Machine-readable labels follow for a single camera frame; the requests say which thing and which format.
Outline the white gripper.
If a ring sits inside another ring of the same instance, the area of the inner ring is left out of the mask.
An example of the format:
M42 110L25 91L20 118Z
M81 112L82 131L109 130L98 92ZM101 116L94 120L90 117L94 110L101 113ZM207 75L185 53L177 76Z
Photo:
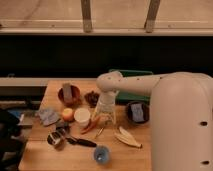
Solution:
M109 113L109 118L113 125L116 125L116 115L114 112L116 94L114 92L102 92L99 96L96 109L91 114L91 120L95 120L97 113Z

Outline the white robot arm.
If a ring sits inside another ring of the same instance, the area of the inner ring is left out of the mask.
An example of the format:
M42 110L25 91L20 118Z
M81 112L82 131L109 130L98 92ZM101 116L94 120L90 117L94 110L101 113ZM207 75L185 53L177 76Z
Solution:
M213 77L202 73L124 77L118 71L96 80L95 112L115 107L119 91L150 98L152 171L213 171Z

